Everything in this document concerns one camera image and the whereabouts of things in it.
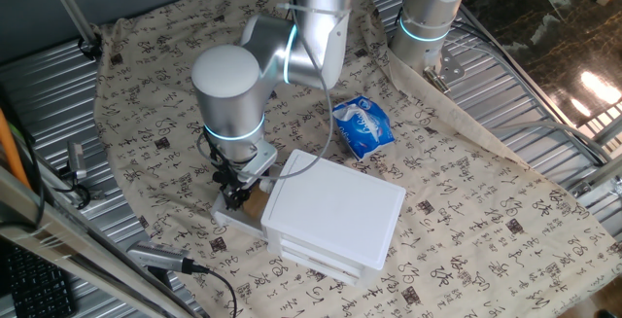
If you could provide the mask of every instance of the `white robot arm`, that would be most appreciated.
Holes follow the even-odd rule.
[[[209,49],[194,63],[192,82],[205,136],[212,159],[220,162],[214,177],[229,208],[248,198],[257,181],[248,175],[260,175],[276,160],[276,150],[263,140],[263,111],[270,93],[281,83],[322,87],[300,34],[328,89],[338,80],[349,16],[343,12],[350,2],[291,0],[299,29],[291,20],[254,16],[240,46]]]
[[[462,0],[405,0],[391,51],[419,74],[440,68],[440,49]]]
[[[440,48],[462,0],[405,0],[393,52],[420,74],[440,62]],[[249,19],[240,46],[207,50],[192,67],[205,137],[219,169],[228,208],[237,209],[249,189],[276,160],[263,140],[263,111],[281,84],[328,89],[339,78],[351,0],[291,0],[297,26],[268,16]],[[304,35],[321,74],[301,42]]]

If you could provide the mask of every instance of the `beige tablecloth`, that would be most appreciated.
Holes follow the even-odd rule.
[[[622,270],[619,248],[585,208],[392,56],[371,0],[353,0],[331,98],[374,100],[396,142],[357,162],[335,131],[326,158],[408,191],[378,280],[366,291],[344,286],[216,225],[190,68],[204,50],[236,43],[250,16],[284,17],[275,6],[285,1],[182,0],[101,27],[94,111],[115,178],[153,241],[190,250],[231,282],[238,317],[554,317]],[[278,162],[295,148],[321,150],[320,90],[282,84],[265,109]],[[180,279],[213,317],[232,313],[214,277]]]

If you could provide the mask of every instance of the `white plastic container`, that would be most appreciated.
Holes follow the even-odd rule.
[[[314,158],[294,150],[281,173]],[[384,266],[404,195],[402,187],[321,159],[274,186],[261,217],[268,251],[367,288]]]

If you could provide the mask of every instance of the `keyboard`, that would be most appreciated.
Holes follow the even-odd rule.
[[[65,272],[16,245],[3,247],[17,318],[67,318],[76,312]]]

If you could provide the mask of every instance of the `corrugated metal panel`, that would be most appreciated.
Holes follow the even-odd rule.
[[[35,149],[52,166],[66,164],[68,140],[83,143],[88,177],[81,183],[106,195],[105,200],[93,201],[83,214],[125,250],[149,237],[117,186],[97,139],[92,113],[96,72],[95,62],[86,59],[72,42],[0,68],[0,82],[37,139]],[[171,283],[175,294],[191,308],[200,309],[172,273]],[[77,318],[142,316],[78,277],[71,278],[71,287],[79,310]],[[10,297],[0,300],[0,317],[15,317]]]
[[[374,0],[388,33],[395,30],[401,0]],[[450,40],[470,47],[485,48],[481,41],[460,30]],[[552,120],[552,115],[512,71],[489,54],[450,47],[466,70],[465,76],[449,84],[453,97],[467,113],[486,127]],[[75,43],[38,53],[0,68],[3,82],[31,133],[37,150],[53,166],[67,161],[65,142],[85,146],[89,168],[86,186],[105,192],[106,199],[94,201],[83,214],[124,250],[136,240],[149,238],[117,186],[92,119],[96,64],[82,56]],[[551,180],[569,187],[595,170],[568,138],[549,128],[531,128],[500,136],[521,158]],[[613,235],[622,237],[622,200],[604,185],[580,201]],[[198,305],[190,293],[171,275],[175,292],[192,308]],[[142,314],[79,278],[72,287],[80,308],[78,317],[141,317]],[[14,317],[10,298],[0,299],[0,318]]]

